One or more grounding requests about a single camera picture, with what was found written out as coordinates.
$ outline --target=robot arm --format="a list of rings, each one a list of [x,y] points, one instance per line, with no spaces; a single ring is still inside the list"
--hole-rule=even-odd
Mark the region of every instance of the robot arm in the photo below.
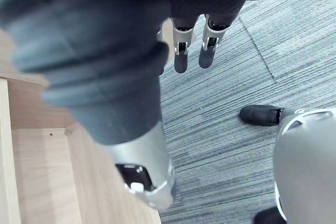
[[[199,15],[222,16],[207,19],[213,31],[205,31],[206,67],[244,1],[0,0],[0,27],[16,43],[14,65],[50,82],[45,101],[67,108],[105,146],[127,190],[164,209],[176,183],[161,119],[159,75],[168,48],[158,41],[159,27],[173,17],[178,58],[187,55]],[[181,59],[179,72],[186,69]]]

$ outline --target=wooden panel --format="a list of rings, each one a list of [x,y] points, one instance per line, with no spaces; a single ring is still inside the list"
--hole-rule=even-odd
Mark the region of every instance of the wooden panel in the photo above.
[[[13,148],[22,222],[81,223],[64,129],[15,130]]]
[[[161,223],[157,211],[130,195],[109,157],[78,124],[68,128],[83,224]]]
[[[15,80],[28,81],[48,86],[48,82],[42,76],[35,74],[21,74],[10,63],[10,56],[14,51],[14,43],[10,36],[0,30],[0,77]]]
[[[45,88],[42,85],[9,79],[8,87],[12,128],[63,128],[75,122],[66,110],[42,101],[40,94]]]
[[[0,223],[21,223],[18,204],[7,81],[0,79]]]

